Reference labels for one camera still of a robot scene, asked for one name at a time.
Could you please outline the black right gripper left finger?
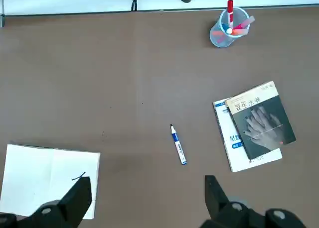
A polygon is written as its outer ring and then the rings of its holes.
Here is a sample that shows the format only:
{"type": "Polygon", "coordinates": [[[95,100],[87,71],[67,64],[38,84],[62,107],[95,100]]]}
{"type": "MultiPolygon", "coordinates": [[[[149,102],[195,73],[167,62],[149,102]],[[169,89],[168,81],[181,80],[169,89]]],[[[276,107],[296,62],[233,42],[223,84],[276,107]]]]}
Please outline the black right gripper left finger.
{"type": "Polygon", "coordinates": [[[18,220],[15,214],[0,215],[2,228],[77,228],[92,203],[91,180],[79,178],[57,204],[43,205],[18,220]]]}

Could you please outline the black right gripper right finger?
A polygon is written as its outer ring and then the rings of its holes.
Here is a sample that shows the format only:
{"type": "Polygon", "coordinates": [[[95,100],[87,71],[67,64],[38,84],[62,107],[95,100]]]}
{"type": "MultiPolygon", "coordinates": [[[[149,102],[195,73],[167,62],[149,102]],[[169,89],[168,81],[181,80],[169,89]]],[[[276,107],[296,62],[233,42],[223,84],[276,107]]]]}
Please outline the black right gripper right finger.
{"type": "Polygon", "coordinates": [[[205,203],[210,214],[202,228],[304,228],[292,212],[268,209],[261,215],[239,201],[230,201],[214,175],[204,177],[205,203]]]}

